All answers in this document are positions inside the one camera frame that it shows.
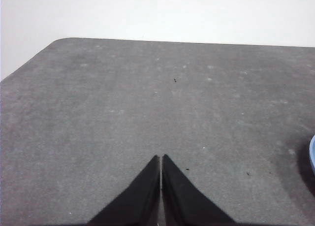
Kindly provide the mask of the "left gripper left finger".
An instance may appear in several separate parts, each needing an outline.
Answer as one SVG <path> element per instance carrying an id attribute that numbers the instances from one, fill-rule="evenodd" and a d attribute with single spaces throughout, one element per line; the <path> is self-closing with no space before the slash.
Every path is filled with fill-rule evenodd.
<path id="1" fill-rule="evenodd" d="M 130 185 L 89 224 L 156 224 L 159 194 L 160 163 L 155 155 Z"/>

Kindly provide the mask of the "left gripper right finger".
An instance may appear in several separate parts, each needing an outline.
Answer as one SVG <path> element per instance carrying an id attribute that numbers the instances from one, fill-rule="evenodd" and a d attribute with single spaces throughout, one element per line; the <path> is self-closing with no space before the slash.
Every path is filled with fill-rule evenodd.
<path id="1" fill-rule="evenodd" d="M 164 206 L 178 224 L 234 224 L 235 221 L 200 192 L 168 155 L 162 157 Z"/>

